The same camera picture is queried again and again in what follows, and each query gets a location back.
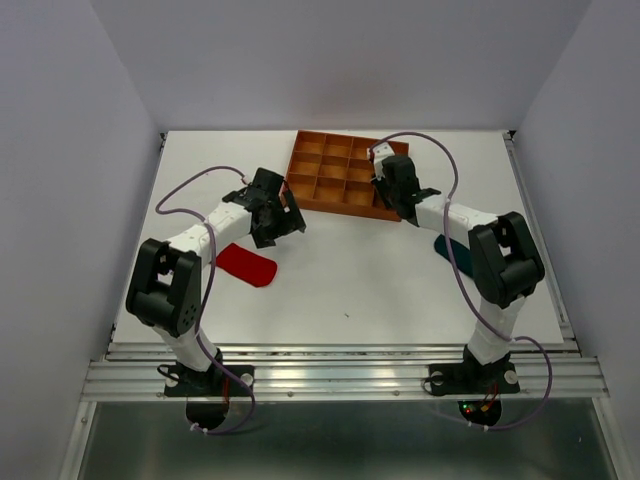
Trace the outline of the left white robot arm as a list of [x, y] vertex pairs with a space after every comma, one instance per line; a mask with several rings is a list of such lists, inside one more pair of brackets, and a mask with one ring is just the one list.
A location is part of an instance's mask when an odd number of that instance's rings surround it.
[[187, 214], [196, 223], [167, 240], [149, 238], [140, 245], [125, 299], [127, 312], [161, 337], [189, 370], [188, 382], [202, 394], [221, 386], [224, 369], [216, 358], [218, 349], [200, 327], [217, 255], [247, 236], [261, 249], [306, 229], [285, 178], [265, 168], [257, 169], [249, 180], [239, 169], [227, 166], [227, 171], [240, 176], [243, 187], [223, 196], [207, 215], [163, 207], [191, 182], [220, 169], [213, 166], [193, 175], [158, 201], [157, 214]]

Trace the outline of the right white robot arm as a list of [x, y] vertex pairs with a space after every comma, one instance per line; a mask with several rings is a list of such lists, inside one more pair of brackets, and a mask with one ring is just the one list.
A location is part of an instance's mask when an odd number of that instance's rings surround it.
[[[477, 322], [467, 344], [473, 357], [460, 366], [463, 384], [482, 390], [496, 378], [494, 364], [509, 353], [517, 316], [544, 279], [545, 269], [527, 222], [517, 212], [498, 216], [453, 201], [459, 172], [443, 194], [420, 186], [416, 168], [407, 155], [394, 153], [388, 144], [371, 150], [371, 179], [384, 205], [403, 220], [444, 236], [454, 276]], [[453, 245], [466, 248], [471, 259], [472, 279], [480, 294], [476, 308], [460, 278]]]

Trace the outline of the red sock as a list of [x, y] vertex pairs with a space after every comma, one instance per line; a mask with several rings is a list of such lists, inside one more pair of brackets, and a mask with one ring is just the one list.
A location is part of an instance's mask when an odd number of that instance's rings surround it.
[[255, 288], [269, 286], [277, 274], [277, 263], [235, 243], [216, 256], [216, 266]]

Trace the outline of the orange compartment tray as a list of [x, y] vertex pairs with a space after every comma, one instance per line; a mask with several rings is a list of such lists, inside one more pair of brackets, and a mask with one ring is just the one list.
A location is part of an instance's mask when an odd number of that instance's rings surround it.
[[371, 184], [374, 138], [297, 132], [286, 181], [302, 209], [398, 222]]

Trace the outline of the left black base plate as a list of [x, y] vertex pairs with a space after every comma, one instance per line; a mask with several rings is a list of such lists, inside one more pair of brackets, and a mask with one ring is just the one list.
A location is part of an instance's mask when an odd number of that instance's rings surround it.
[[246, 388], [212, 365], [198, 372], [182, 364], [160, 364], [157, 372], [164, 378], [164, 395], [169, 398], [240, 397], [248, 398]]

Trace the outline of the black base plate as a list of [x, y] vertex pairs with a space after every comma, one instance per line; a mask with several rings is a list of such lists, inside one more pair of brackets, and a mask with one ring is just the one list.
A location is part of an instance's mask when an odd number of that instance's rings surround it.
[[198, 372], [182, 364], [160, 364], [157, 372], [164, 378], [164, 395], [169, 398], [240, 397], [248, 398], [246, 388], [212, 365]]
[[427, 390], [434, 396], [473, 396], [491, 393], [497, 388], [499, 394], [520, 392], [518, 377], [508, 381], [505, 375], [514, 373], [509, 361], [480, 365], [475, 361], [459, 363], [436, 363], [427, 366], [427, 377], [423, 380]]

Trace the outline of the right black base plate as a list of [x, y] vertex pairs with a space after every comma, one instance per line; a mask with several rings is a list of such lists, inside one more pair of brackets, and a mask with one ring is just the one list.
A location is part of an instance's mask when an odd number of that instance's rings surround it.
[[505, 375], [514, 373], [509, 361], [480, 365], [475, 361], [459, 363], [436, 363], [427, 366], [427, 377], [423, 380], [427, 390], [434, 396], [473, 396], [491, 393], [497, 388], [499, 394], [520, 392], [518, 377], [508, 381]]

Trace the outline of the aluminium mounting rail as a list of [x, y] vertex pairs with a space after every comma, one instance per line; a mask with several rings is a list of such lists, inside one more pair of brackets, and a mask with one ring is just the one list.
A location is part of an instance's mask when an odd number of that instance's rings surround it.
[[[234, 345], [221, 348], [228, 365], [255, 369], [260, 402], [410, 401], [426, 399], [420, 383], [432, 363], [458, 362], [459, 345]], [[527, 345], [513, 348], [519, 399], [543, 395], [554, 376], [553, 398], [605, 398], [609, 390], [600, 364], [572, 341], [548, 350], [552, 364]], [[88, 368], [81, 392], [89, 402], [162, 401], [164, 380], [156, 368], [173, 359], [156, 343], [116, 343]]]

